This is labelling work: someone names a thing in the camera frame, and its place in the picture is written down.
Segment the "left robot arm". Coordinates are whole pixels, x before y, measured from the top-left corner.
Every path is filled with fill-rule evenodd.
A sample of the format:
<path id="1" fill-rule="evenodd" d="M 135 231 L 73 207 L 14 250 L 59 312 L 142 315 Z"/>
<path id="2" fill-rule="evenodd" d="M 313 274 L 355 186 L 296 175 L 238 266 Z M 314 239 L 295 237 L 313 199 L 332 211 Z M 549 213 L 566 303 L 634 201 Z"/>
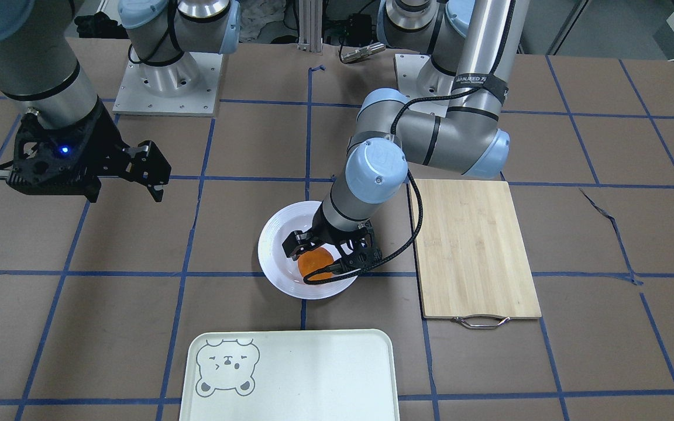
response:
<path id="1" fill-rule="evenodd" d="M 417 99 L 380 88 L 364 99 L 344 171 L 318 206 L 310 229 L 293 231 L 283 241 L 284 254 L 294 261 L 326 244 L 339 251 L 334 262 L 303 275 L 305 284 L 363 275 L 403 253 L 400 247 L 381 255 L 370 219 L 404 181 L 415 184 L 409 163 L 474 178 L 498 175 L 509 150 L 498 115 L 528 6 L 527 1 L 474 1 L 464 22 L 453 15 L 451 1 L 381 3 L 381 40 L 429 55 L 450 86 L 427 88 Z"/>

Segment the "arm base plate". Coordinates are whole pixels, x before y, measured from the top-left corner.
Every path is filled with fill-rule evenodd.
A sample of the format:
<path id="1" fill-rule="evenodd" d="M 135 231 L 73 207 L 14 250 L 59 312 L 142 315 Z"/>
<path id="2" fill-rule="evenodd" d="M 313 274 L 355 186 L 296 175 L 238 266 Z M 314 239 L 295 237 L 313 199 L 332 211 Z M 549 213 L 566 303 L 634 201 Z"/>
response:
<path id="1" fill-rule="evenodd" d="M 120 115 L 213 117 L 225 56 L 184 53 L 165 67 L 128 63 L 113 112 Z"/>
<path id="2" fill-rule="evenodd" d="M 410 99 L 434 98 L 434 101 L 417 103 L 412 108 L 436 115 L 446 114 L 447 101 L 438 98 L 451 94 L 454 75 L 436 69 L 428 55 L 395 55 L 398 90 Z"/>

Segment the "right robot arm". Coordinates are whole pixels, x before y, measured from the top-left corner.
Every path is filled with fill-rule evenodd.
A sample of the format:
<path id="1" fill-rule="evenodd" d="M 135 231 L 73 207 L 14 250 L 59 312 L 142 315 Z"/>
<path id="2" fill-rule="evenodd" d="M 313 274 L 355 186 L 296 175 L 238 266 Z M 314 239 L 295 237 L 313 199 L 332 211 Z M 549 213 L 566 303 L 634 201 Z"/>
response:
<path id="1" fill-rule="evenodd" d="M 22 112 L 0 180 L 26 195 L 96 202 L 115 176 L 163 199 L 171 165 L 155 142 L 123 141 L 64 37 L 80 1 L 0 1 L 0 92 Z M 120 1 L 131 44 L 118 114 L 211 116 L 222 56 L 236 51 L 238 1 Z"/>

